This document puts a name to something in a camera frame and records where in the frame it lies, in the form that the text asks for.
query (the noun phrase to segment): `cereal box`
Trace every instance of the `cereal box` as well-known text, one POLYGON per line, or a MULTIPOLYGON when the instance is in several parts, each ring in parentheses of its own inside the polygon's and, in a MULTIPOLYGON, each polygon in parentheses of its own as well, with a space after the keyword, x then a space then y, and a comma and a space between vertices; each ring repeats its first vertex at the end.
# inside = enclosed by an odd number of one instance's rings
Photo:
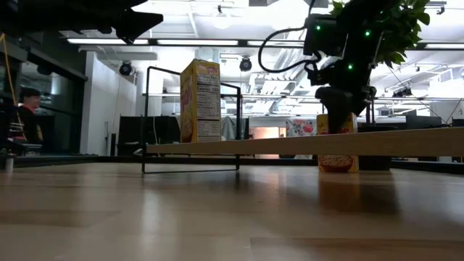
MULTIPOLYGON (((318 115, 318 135, 328 135, 328 115, 318 115)), ((350 114, 347 121, 341 127, 341 133, 356 133, 356 115, 350 114)), ((355 173, 359 171, 358 156, 347 155, 319 155, 319 171, 355 173)))
POLYGON ((219 64, 194 59, 181 73, 181 142, 220 137, 219 64))

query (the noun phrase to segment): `wooden board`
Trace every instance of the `wooden board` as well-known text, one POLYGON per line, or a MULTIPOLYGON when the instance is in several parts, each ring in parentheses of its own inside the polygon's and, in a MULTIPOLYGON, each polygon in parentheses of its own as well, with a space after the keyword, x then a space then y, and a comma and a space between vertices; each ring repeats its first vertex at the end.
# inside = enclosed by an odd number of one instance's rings
POLYGON ((148 153, 464 156, 464 128, 398 130, 196 144, 151 145, 148 153))

